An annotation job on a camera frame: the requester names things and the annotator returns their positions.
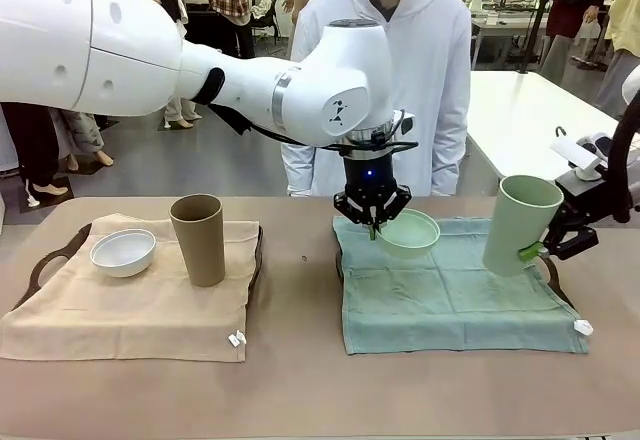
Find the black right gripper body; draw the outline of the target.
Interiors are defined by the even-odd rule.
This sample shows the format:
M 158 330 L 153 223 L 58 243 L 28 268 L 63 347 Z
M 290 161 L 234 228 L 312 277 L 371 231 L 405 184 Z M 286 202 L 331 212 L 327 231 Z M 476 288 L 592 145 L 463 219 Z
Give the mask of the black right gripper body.
M 561 181 L 561 190 L 570 227 L 582 227 L 612 215 L 610 190 L 605 180 L 565 179 Z

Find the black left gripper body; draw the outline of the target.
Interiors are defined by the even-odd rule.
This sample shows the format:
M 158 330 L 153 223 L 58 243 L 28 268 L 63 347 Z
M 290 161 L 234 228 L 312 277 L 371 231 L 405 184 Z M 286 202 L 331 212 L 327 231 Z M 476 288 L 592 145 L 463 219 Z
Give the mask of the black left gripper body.
M 395 194 L 397 183 L 393 175 L 392 156 L 375 159 L 344 159 L 347 197 L 363 210 L 382 209 Z

